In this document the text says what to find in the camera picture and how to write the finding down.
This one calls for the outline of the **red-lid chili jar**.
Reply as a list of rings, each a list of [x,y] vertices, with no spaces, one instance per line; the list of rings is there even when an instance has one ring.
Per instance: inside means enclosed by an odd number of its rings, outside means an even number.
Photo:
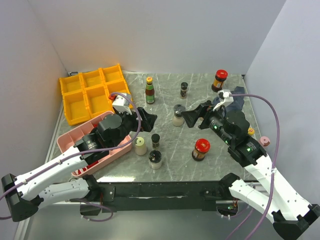
[[[194,149],[191,154],[192,158],[197,162],[203,161],[206,154],[209,152],[210,147],[210,142],[207,139],[198,139],[195,142]]]
[[[215,73],[214,81],[211,85],[211,89],[214,92],[218,92],[222,90],[224,82],[226,81],[228,77],[228,72],[224,69],[219,69]]]

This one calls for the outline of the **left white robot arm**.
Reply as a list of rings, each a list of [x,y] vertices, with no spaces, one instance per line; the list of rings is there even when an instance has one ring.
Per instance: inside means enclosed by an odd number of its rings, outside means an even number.
[[[150,132],[157,120],[143,107],[131,114],[107,114],[93,129],[60,156],[25,174],[7,174],[1,179],[3,198],[13,222],[23,221],[38,210],[64,200],[94,201],[101,188],[93,176],[86,175],[74,183],[57,184],[66,174],[82,169],[106,157],[110,151],[125,146],[123,140],[130,132]]]

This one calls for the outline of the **black-top white salt grinder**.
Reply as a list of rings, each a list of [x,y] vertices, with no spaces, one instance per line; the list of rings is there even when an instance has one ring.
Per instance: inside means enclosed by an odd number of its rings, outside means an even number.
[[[160,151],[152,150],[148,155],[148,159],[149,159],[149,166],[153,170],[157,170],[162,166],[162,154]]]

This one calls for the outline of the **white-cap seasoning shaker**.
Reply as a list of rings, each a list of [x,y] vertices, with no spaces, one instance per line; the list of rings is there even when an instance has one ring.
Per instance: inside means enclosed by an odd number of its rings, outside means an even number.
[[[134,141],[134,151],[138,156],[143,156],[147,153],[147,146],[143,137],[137,137]]]

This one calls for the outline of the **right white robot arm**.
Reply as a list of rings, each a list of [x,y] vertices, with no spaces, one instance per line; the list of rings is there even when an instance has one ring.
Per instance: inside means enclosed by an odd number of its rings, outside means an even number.
[[[221,179],[220,196],[244,201],[266,218],[284,240],[298,239],[320,216],[318,204],[304,199],[272,167],[272,160],[262,145],[248,134],[250,123],[240,110],[226,111],[225,106],[200,104],[196,109],[181,113],[188,127],[192,128],[198,118],[203,121],[199,129],[211,129],[225,144],[228,153],[266,190],[265,195],[246,184],[233,173]]]

